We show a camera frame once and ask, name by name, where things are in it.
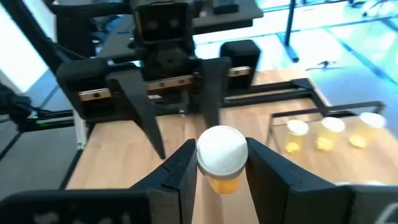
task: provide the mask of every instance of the wooden tabletop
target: wooden tabletop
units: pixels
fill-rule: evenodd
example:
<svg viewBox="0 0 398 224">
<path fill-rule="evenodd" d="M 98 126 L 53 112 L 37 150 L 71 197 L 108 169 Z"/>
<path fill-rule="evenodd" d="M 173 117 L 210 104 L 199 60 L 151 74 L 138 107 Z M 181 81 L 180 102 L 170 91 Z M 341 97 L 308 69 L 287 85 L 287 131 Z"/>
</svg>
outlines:
<svg viewBox="0 0 398 224">
<path fill-rule="evenodd" d="M 301 70 L 285 69 L 259 72 L 255 85 L 307 78 Z M 221 124 L 234 127 L 246 137 L 264 142 L 270 114 L 314 108 L 310 99 L 279 101 L 221 110 Z M 304 121 L 320 115 L 300 115 Z M 286 123 L 288 118 L 275 122 Z M 206 129 L 203 117 L 159 116 L 166 156 L 169 157 L 187 139 L 197 139 Z M 125 189 L 152 172 L 163 161 L 153 150 L 146 135 L 132 121 L 97 124 L 68 183 L 68 189 Z M 245 172 L 239 190 L 231 195 L 218 195 L 200 172 L 193 223 L 258 223 Z"/>
<path fill-rule="evenodd" d="M 353 147 L 348 142 L 349 134 L 359 124 L 359 117 L 343 118 L 346 131 L 330 152 L 317 150 L 315 140 L 321 127 L 320 121 L 308 122 L 310 131 L 304 138 L 302 150 L 289 154 L 285 148 L 288 133 L 286 125 L 272 127 L 270 145 L 277 144 L 275 150 L 300 167 L 332 183 L 348 182 L 368 184 L 380 182 L 398 185 L 398 141 L 385 128 L 377 132 L 374 141 L 364 149 Z"/>
</svg>

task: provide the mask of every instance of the white lid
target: white lid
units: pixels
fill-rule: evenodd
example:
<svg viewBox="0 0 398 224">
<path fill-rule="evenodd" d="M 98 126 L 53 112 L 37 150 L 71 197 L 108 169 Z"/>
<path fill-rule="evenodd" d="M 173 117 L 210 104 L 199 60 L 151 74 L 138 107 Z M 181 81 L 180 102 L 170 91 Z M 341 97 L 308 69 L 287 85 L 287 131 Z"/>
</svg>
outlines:
<svg viewBox="0 0 398 224">
<path fill-rule="evenodd" d="M 248 159 L 244 136 L 229 126 L 214 126 L 202 133 L 197 142 L 198 163 L 207 173 L 222 177 L 243 169 Z"/>
<path fill-rule="evenodd" d="M 369 125 L 372 128 L 383 128 L 386 125 L 385 117 L 376 113 L 361 113 L 359 116 L 362 122 Z"/>
<path fill-rule="evenodd" d="M 306 122 L 300 120 L 290 120 L 287 122 L 287 128 L 292 134 L 298 136 L 307 134 L 308 130 L 310 129 Z"/>
<path fill-rule="evenodd" d="M 345 123 L 339 118 L 323 118 L 322 125 L 334 133 L 340 133 L 346 129 Z"/>
</svg>

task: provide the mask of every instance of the clear plastic cup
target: clear plastic cup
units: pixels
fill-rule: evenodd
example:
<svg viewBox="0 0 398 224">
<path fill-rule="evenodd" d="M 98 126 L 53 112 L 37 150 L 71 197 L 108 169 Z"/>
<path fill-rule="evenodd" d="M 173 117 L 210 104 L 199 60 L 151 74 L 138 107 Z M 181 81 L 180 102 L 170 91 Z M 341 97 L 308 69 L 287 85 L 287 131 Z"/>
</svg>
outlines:
<svg viewBox="0 0 398 224">
<path fill-rule="evenodd" d="M 198 165 L 219 194 L 231 194 L 239 187 L 239 175 L 248 159 L 244 136 L 229 126 L 215 126 L 203 132 L 197 142 Z"/>
<path fill-rule="evenodd" d="M 304 121 L 290 120 L 287 123 L 289 132 L 286 136 L 285 150 L 288 153 L 299 151 L 303 147 L 304 136 L 308 133 L 308 124 Z"/>
<path fill-rule="evenodd" d="M 346 129 L 346 125 L 341 119 L 332 117 L 323 118 L 321 124 L 316 141 L 317 149 L 330 151 L 340 140 L 341 133 Z"/>
<path fill-rule="evenodd" d="M 350 134 L 349 143 L 358 148 L 365 148 L 384 128 L 386 119 L 376 113 L 361 113 L 358 127 Z"/>
</svg>

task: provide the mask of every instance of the floor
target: floor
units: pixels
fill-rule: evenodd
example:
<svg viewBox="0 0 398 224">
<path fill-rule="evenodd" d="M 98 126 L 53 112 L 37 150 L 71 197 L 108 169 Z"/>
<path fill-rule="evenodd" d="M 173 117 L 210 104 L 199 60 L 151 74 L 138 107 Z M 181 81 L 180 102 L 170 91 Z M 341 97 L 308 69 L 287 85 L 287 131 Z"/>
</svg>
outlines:
<svg viewBox="0 0 398 224">
<path fill-rule="evenodd" d="M 366 18 L 361 16 L 362 9 L 353 9 L 346 2 L 297 8 L 290 44 L 299 63 L 290 61 L 275 35 L 285 30 L 288 11 L 265 13 L 264 18 L 254 21 L 253 27 L 196 35 L 194 39 L 197 55 L 213 58 L 218 56 L 223 42 L 250 38 L 262 49 L 258 70 L 308 69 L 324 60 L 337 61 L 329 69 L 308 71 L 328 101 L 333 105 L 385 102 L 388 128 L 398 137 L 398 18 L 390 18 L 397 12 L 398 8 L 389 2 Z M 53 76 L 47 74 L 43 78 L 51 88 L 46 92 L 40 86 L 30 90 L 38 96 L 34 105 L 48 110 L 70 109 Z M 47 98 L 50 92 L 53 97 Z M 17 134 L 16 126 L 10 121 L 0 123 L 0 133 L 1 157 Z M 59 188 L 75 152 L 74 128 L 24 133 L 0 161 L 0 199 L 23 190 Z"/>
</svg>

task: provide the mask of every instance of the gray floor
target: gray floor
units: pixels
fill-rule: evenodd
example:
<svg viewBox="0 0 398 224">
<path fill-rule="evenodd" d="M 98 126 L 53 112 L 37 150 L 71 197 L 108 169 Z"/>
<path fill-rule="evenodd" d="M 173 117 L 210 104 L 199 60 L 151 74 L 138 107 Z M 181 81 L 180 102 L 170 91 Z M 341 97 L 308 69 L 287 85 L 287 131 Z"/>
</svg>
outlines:
<svg viewBox="0 0 398 224">
<path fill-rule="evenodd" d="M 339 22 L 363 20 L 360 9 L 346 7 L 346 3 L 330 4 L 305 9 L 299 8 L 295 15 L 294 29 L 308 29 Z M 327 11 L 334 17 L 323 16 Z M 383 12 L 381 16 L 393 14 Z M 338 63 L 329 70 L 310 70 L 314 82 L 333 105 L 381 100 L 387 105 L 385 116 L 388 128 L 398 136 L 397 86 L 379 78 L 350 52 L 345 50 L 332 35 L 324 29 L 305 30 L 292 33 L 291 45 L 300 57 L 300 63 L 293 64 L 282 44 L 273 32 L 285 29 L 287 11 L 271 12 L 254 26 L 239 30 L 195 36 L 197 55 L 201 58 L 217 57 L 220 45 L 229 39 L 250 37 L 262 49 L 258 70 L 285 67 L 310 68 L 324 60 Z M 361 53 L 373 64 L 381 67 L 392 78 L 398 80 L 397 33 L 381 22 L 370 22 L 330 29 L 355 51 Z M 51 76 L 44 77 L 50 86 L 55 86 Z M 45 103 L 50 91 L 37 87 L 32 92 L 40 97 L 34 104 Z M 61 90 L 46 103 L 48 110 L 71 108 Z M 16 127 L 11 122 L 0 124 L 0 151 L 15 136 Z M 74 128 L 53 129 L 25 133 L 0 162 L 0 198 L 9 194 L 32 189 L 57 189 L 76 153 Z"/>
</svg>

